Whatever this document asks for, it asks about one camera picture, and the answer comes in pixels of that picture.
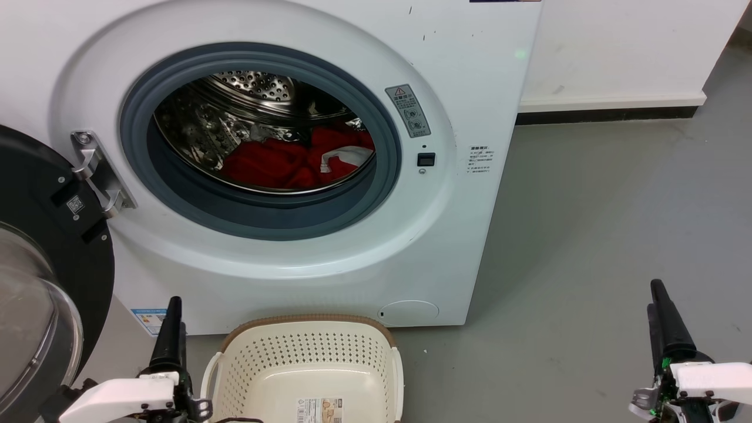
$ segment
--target stainless steel drum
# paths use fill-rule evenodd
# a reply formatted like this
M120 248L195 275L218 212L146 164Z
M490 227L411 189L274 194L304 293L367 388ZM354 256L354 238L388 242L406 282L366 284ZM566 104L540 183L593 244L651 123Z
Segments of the stainless steel drum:
M154 117L165 140L183 161L243 190L278 195L311 193L343 184L365 168L360 166L331 184L305 189L247 185L220 174L224 160L242 142L276 138L306 145L314 127L338 121L365 130L360 119L334 97L282 75L255 71L211 75L175 90L159 105Z

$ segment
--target basket rim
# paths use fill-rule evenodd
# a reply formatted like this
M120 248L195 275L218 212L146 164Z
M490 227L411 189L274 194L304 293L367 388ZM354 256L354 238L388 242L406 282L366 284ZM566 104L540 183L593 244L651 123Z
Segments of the basket rim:
M236 327L232 332L230 332L227 337L222 341L222 346L220 347L220 352L225 353L227 348L230 346L233 340L238 337L241 333L245 332L246 330L253 329L254 327L259 326L269 326L271 324L280 324L280 323L298 323L303 321L340 321L345 323L358 323L358 324L367 324L368 326L376 328L379 332L381 332L382 335L384 335L385 338L387 338L387 342L389 343L389 346L392 348L395 348L397 346L397 342L394 340L394 336L392 336L391 332L383 326L381 323L377 322L376 320L372 318L362 317L362 316L355 316L355 315L336 315L336 314L306 314L306 315L287 315L287 316L277 316L273 318L259 318L256 320L249 321L247 323L243 323L240 326Z

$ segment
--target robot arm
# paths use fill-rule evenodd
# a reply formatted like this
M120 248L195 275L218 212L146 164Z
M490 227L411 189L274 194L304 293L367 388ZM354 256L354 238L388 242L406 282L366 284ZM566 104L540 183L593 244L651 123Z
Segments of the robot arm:
M83 389L61 387L42 406L45 423L108 423L135 417L147 423L183 423L211 418L209 400L193 399L184 368L185 324L180 297L172 297L149 367L136 379L112 379L99 385L87 379Z
M752 403L752 365L716 364L697 351L663 282L654 279L650 289L653 385L634 392L629 410L653 423L729 421L739 404Z

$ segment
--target plastic basket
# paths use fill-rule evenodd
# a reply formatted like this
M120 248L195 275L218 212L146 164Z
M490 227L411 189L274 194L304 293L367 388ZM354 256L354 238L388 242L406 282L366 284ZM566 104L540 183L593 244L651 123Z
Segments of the plastic basket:
M403 385L402 359L384 326L302 315L233 330L209 361L201 397L211 395L210 422L393 423L402 417Z

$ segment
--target white wall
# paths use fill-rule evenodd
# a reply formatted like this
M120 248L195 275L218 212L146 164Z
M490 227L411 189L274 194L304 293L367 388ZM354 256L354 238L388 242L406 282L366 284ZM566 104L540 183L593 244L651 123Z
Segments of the white wall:
M520 111L701 105L749 0L543 0Z

